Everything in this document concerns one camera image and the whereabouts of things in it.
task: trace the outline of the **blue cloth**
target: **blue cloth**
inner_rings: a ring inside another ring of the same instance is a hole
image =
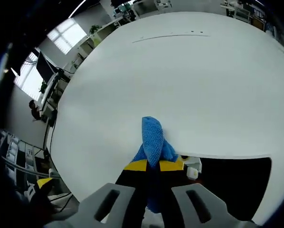
[[[143,117],[142,145],[134,157],[133,162],[147,159],[150,167],[155,170],[159,160],[175,162],[177,158],[178,156],[174,148],[164,139],[160,122],[151,116]],[[158,206],[160,192],[156,186],[159,183],[156,175],[151,176],[152,179],[148,187],[147,208],[153,213],[160,213],[160,207]]]
[[[164,139],[160,122],[151,116],[142,118],[142,145],[133,162],[147,159],[151,167],[159,160],[175,162],[178,156],[174,148]]]

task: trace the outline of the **computer monitor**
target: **computer monitor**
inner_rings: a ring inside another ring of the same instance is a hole
[[[49,63],[40,52],[38,56],[37,70],[42,76],[43,80],[48,83],[57,69],[51,63]]]

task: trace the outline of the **potted plant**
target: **potted plant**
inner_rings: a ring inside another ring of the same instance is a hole
[[[93,34],[94,34],[95,32],[97,32],[100,28],[101,28],[101,27],[98,26],[98,25],[93,25],[93,26],[90,28],[89,33],[90,33],[91,35],[93,35]]]
[[[47,88],[47,83],[45,81],[43,81],[42,86],[41,86],[39,91],[43,94],[43,93],[45,93],[46,88]]]

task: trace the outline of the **desk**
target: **desk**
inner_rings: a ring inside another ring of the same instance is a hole
[[[108,24],[102,26],[96,33],[94,33],[93,35],[90,35],[89,38],[91,38],[91,39],[97,38],[101,42],[108,35],[110,35],[113,31],[116,30],[116,26],[114,25],[115,23],[118,23],[118,25],[121,26],[121,24],[119,23],[120,20],[123,20],[123,17],[112,20]]]
[[[52,106],[52,104],[49,103],[49,99],[52,96],[52,93],[55,90],[58,90],[60,92],[63,92],[62,89],[60,89],[58,87],[58,82],[63,78],[64,81],[68,81],[69,78],[66,78],[66,76],[61,76],[60,73],[55,73],[51,79],[48,82],[47,88],[44,92],[43,98],[41,99],[40,103],[41,103],[41,111],[45,111],[45,109],[47,107],[49,107],[49,109],[51,109],[52,111],[54,110],[54,107]]]
[[[178,154],[270,157],[253,217],[264,223],[284,198],[284,53],[274,41],[241,21],[201,12],[119,27],[60,99],[51,156],[63,181],[79,201],[114,183],[142,143],[141,118],[151,115]]]

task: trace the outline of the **person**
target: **person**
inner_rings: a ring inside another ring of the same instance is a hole
[[[41,112],[39,111],[39,107],[34,103],[34,100],[29,102],[29,108],[31,109],[31,114],[36,120],[41,119]]]

